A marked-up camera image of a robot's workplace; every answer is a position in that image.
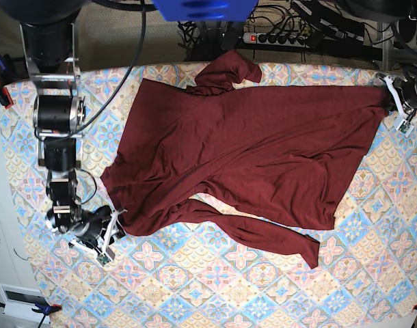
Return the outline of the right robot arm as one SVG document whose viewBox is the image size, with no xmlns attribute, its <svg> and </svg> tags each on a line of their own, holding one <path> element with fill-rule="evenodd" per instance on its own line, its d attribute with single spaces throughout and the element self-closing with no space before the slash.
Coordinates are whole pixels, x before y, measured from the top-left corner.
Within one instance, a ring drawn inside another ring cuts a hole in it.
<svg viewBox="0 0 417 328">
<path fill-rule="evenodd" d="M 87 120 L 81 96 L 76 19 L 84 1 L 0 1 L 0 8 L 20 24 L 25 64 L 37 92 L 33 105 L 38 165 L 47 170 L 46 194 L 52 207 L 46 225 L 71 233 L 71 247 L 91 254 L 102 266 L 112 262 L 110 245 L 125 233 L 118 223 L 124 211 L 102 206 L 83 210 L 77 194 L 83 130 Z"/>
</svg>

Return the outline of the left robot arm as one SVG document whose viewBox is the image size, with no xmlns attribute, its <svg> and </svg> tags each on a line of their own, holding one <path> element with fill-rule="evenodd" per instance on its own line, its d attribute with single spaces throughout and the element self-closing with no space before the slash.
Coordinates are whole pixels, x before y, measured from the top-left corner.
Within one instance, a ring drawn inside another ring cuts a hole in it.
<svg viewBox="0 0 417 328">
<path fill-rule="evenodd" d="M 391 42 L 417 59 L 417 1 L 339 1 L 339 5 L 352 16 L 387 24 Z M 406 137 L 417 122 L 417 64 L 403 67 L 402 77 L 381 75 L 390 94 L 391 110 L 397 112 L 394 129 Z"/>
</svg>

